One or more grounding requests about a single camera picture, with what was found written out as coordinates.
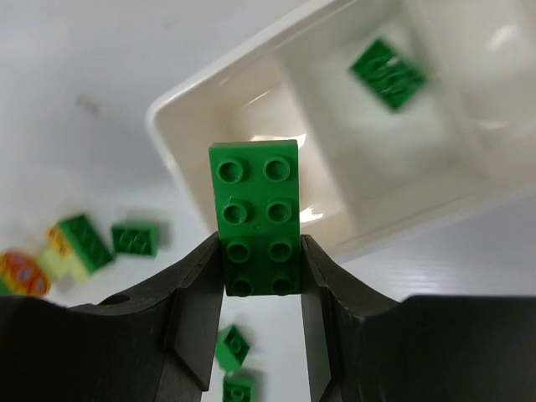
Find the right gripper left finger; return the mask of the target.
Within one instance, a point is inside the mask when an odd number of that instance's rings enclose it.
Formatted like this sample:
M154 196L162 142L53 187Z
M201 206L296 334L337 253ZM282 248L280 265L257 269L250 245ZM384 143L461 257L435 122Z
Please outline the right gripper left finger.
M220 243L98 304L1 300L4 401L198 401L223 299Z

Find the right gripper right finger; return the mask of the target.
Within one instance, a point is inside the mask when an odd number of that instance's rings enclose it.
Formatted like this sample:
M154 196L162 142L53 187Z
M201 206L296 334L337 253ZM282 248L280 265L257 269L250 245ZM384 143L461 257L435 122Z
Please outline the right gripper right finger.
M314 401L532 401L535 300L379 293L301 238Z

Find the green lego brick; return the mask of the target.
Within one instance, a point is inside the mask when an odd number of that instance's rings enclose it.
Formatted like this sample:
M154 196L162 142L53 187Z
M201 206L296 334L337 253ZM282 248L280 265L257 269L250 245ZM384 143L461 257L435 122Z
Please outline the green lego brick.
M242 368L249 351L250 345L241 331L231 325L218 334L214 357L219 366L230 373Z
M225 376L223 379L223 402L256 402L257 383L254 379L240 376Z

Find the green two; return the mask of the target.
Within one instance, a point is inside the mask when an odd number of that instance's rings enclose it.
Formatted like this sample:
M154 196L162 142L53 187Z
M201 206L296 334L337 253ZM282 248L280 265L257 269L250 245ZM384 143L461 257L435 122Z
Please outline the green two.
M155 222L116 222L111 226L111 238L116 254L154 258L159 249L159 227Z
M427 82L425 74L383 38L375 39L348 71L390 111L399 111Z

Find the white divided plastic container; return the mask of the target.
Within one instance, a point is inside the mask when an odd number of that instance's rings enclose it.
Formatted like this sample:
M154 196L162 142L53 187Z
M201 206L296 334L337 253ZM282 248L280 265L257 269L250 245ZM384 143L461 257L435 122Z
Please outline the white divided plastic container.
M427 78L399 111L348 71L377 38ZM535 4L309 1L157 99L147 124L210 229L209 147L295 139L302 230L348 254L535 184Z

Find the green lego plate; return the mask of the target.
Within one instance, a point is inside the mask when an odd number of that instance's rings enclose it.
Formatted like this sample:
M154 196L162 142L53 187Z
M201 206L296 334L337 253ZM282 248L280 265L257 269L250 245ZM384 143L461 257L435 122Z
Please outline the green lego plate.
M209 166L227 295L299 293L296 140L215 143Z

